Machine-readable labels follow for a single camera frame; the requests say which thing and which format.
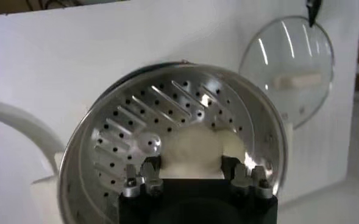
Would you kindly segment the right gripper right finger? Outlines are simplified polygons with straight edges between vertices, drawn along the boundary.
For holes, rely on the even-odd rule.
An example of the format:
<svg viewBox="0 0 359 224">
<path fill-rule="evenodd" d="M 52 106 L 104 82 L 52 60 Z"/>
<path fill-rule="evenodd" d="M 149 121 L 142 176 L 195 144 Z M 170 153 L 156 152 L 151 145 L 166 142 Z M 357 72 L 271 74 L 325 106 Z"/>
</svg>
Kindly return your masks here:
<svg viewBox="0 0 359 224">
<path fill-rule="evenodd" d="M 242 195 L 253 192 L 257 198 L 270 199 L 274 196 L 272 186 L 267 180 L 266 170 L 256 165 L 248 171 L 238 158 L 222 156 L 221 170 L 225 180 L 229 180 L 233 189 Z"/>
</svg>

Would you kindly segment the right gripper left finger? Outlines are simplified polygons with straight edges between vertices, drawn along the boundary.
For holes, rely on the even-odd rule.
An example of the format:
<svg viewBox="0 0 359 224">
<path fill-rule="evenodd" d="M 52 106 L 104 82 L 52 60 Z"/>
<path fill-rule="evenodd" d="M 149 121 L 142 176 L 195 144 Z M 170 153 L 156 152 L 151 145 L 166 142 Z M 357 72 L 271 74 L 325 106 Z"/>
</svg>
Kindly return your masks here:
<svg viewBox="0 0 359 224">
<path fill-rule="evenodd" d="M 135 198 L 141 195 L 141 190 L 151 197 L 158 197 L 163 191 L 163 180 L 159 177 L 161 158 L 160 156 L 147 157 L 140 172 L 136 172 L 133 164 L 127 164 L 125 182 L 121 195 L 126 198 Z"/>
</svg>

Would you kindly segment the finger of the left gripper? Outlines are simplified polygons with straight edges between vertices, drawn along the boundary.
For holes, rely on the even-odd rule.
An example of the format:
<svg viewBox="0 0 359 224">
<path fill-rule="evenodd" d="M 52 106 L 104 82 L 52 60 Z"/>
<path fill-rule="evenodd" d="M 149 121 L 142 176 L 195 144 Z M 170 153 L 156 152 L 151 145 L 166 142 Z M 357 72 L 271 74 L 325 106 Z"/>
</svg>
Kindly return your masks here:
<svg viewBox="0 0 359 224">
<path fill-rule="evenodd" d="M 316 17 L 321 8 L 322 0 L 306 0 L 309 26 L 312 27 L 316 22 Z"/>
</svg>

